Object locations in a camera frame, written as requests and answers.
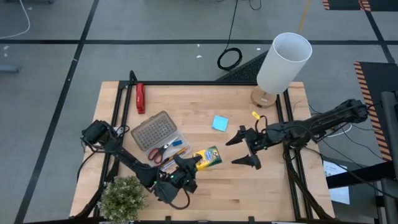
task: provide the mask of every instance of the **yellow crayon box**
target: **yellow crayon box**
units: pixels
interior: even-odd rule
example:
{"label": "yellow crayon box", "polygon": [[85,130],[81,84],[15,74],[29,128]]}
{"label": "yellow crayon box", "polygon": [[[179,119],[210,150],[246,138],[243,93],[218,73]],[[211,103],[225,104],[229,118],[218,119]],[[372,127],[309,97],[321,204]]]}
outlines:
{"label": "yellow crayon box", "polygon": [[222,163],[220,154],[218,153],[216,146],[211,146],[208,149],[193,153],[192,157],[196,156],[201,156],[201,160],[197,162],[198,170],[203,170],[206,167]]}

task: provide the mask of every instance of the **wooden table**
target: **wooden table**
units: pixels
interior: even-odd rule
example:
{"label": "wooden table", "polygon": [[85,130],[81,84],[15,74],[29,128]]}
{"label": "wooden table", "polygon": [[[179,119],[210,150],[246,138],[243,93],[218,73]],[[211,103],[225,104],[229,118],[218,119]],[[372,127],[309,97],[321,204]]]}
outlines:
{"label": "wooden table", "polygon": [[[103,82],[94,119],[110,123],[117,87],[118,82]],[[145,114],[137,113],[135,87],[133,88],[127,117],[127,125],[130,128],[166,110],[178,130],[191,144],[193,151],[216,146],[223,160],[221,164],[197,173],[198,188],[194,194],[190,194],[191,204],[187,209],[174,210],[169,205],[158,202],[152,194],[148,194],[149,207],[140,212],[141,220],[164,220],[168,215],[172,220],[245,221],[248,220],[248,216],[254,216],[256,221],[295,220],[286,165],[282,158],[282,145],[257,153],[262,164],[259,170],[231,163],[232,160],[248,154],[245,143],[225,146],[225,143],[236,134],[239,125],[245,125],[247,128],[254,126],[256,119],[251,114],[252,111],[266,115],[269,124],[278,122],[275,106],[261,109],[250,102],[253,88],[253,86],[147,85]],[[289,94],[294,108],[294,118],[309,118],[310,111],[303,83],[292,83]],[[281,100],[284,118],[287,120],[285,103],[283,99]],[[229,118],[225,133],[211,128],[214,115]],[[144,153],[130,134],[125,136],[123,146],[140,161],[147,162]],[[310,147],[318,150],[316,145]],[[85,157],[90,154],[91,152],[87,151]],[[103,158],[103,154],[96,154],[82,169],[70,215],[80,212],[98,188]],[[309,191],[325,211],[334,216],[320,156],[302,150],[302,160]],[[134,173],[121,164],[119,175],[128,176]],[[297,194],[301,216],[304,217],[302,195],[298,188]],[[182,190],[174,200],[174,204],[178,206],[186,204],[186,196]]]}

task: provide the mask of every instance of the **potted plant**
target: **potted plant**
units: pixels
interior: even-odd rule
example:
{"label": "potted plant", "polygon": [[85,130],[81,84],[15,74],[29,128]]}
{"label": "potted plant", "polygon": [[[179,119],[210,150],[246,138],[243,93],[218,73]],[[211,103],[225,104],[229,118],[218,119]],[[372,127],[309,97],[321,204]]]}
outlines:
{"label": "potted plant", "polygon": [[139,210],[146,208],[146,195],[136,177],[115,177],[114,182],[104,183],[106,188],[98,202],[103,216],[114,224],[138,220]]}

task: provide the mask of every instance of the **yellow tag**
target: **yellow tag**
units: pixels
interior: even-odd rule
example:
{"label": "yellow tag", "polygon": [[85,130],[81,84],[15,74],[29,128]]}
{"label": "yellow tag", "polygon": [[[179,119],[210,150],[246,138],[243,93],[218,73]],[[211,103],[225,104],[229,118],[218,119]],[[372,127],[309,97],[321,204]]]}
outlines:
{"label": "yellow tag", "polygon": [[260,116],[256,113],[256,112],[252,112],[251,114],[253,114],[253,116],[256,118],[256,119],[260,119]]}

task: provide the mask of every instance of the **floor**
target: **floor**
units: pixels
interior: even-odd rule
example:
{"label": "floor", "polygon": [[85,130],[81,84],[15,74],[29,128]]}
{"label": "floor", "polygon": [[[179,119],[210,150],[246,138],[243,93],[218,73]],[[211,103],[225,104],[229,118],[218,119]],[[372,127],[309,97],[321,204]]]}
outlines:
{"label": "floor", "polygon": [[[253,11],[249,1],[239,1],[231,38],[240,44],[231,46],[242,50],[243,62],[265,52],[269,45],[263,43],[277,34],[297,32],[306,2],[262,1],[262,8]],[[258,0],[252,3],[257,6]],[[25,7],[30,31],[0,40],[0,64],[22,68],[18,74],[0,75],[1,223],[68,217],[83,157],[80,132],[91,123],[101,82],[126,80],[130,70],[139,80],[216,80],[224,75],[216,60],[225,48],[234,1],[58,0],[26,1]],[[384,40],[398,40],[398,12],[372,15]],[[17,1],[0,1],[0,37],[26,26]],[[318,111],[347,98],[363,100],[353,62],[387,62],[364,11],[327,11],[321,1],[312,1],[302,35],[322,40],[314,42],[312,58],[296,78]],[[398,61],[396,41],[387,43],[395,44],[387,49]],[[222,63],[232,64],[234,56]],[[371,128],[369,121],[360,126]],[[380,155],[372,131],[353,128],[348,135]],[[360,164],[381,162],[344,136],[327,141]],[[346,161],[323,144],[320,149]],[[32,175],[41,165],[41,172]],[[335,210],[344,220],[373,221],[359,209],[348,213],[336,204]]]}

